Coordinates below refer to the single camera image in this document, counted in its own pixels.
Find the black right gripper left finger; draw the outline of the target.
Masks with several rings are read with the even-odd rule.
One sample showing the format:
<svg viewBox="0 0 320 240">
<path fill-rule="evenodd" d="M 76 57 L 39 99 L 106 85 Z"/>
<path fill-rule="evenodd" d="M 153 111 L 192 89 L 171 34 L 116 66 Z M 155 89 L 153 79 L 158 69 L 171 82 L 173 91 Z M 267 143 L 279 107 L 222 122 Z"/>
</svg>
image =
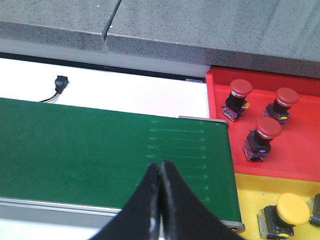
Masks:
<svg viewBox="0 0 320 240">
<path fill-rule="evenodd" d="M 157 240 L 160 235 L 159 167 L 148 166 L 122 210 L 92 240 Z"/>
</svg>

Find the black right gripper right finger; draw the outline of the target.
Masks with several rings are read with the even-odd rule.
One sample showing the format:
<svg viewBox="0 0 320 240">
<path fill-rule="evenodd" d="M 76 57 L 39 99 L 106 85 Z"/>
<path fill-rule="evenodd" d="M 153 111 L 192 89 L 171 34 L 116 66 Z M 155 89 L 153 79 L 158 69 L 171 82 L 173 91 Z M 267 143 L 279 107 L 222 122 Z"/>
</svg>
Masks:
<svg viewBox="0 0 320 240">
<path fill-rule="evenodd" d="M 166 240 L 241 240 L 191 191 L 173 161 L 161 163 L 161 203 Z"/>
</svg>

